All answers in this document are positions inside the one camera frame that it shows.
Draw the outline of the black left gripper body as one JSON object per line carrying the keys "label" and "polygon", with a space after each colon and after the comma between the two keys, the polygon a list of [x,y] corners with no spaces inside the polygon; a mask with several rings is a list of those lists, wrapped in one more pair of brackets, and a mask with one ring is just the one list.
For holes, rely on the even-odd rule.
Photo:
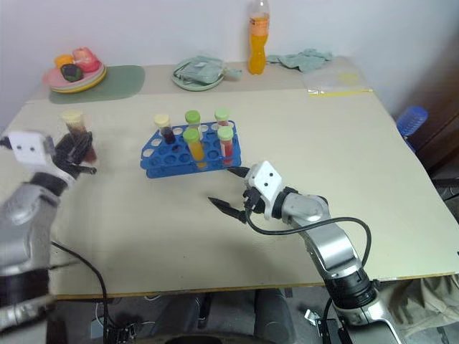
{"label": "black left gripper body", "polygon": [[52,158],[53,163],[63,171],[76,171],[76,165],[79,158],[79,152],[75,147],[75,141],[70,134],[62,137],[55,146],[55,155]]}

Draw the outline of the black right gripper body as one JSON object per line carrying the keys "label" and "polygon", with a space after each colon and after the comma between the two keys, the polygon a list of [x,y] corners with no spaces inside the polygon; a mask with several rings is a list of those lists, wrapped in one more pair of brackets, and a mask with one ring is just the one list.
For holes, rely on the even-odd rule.
{"label": "black right gripper body", "polygon": [[262,194],[255,188],[251,187],[244,191],[243,197],[245,199],[245,213],[246,214],[264,214],[265,202],[262,200]]}

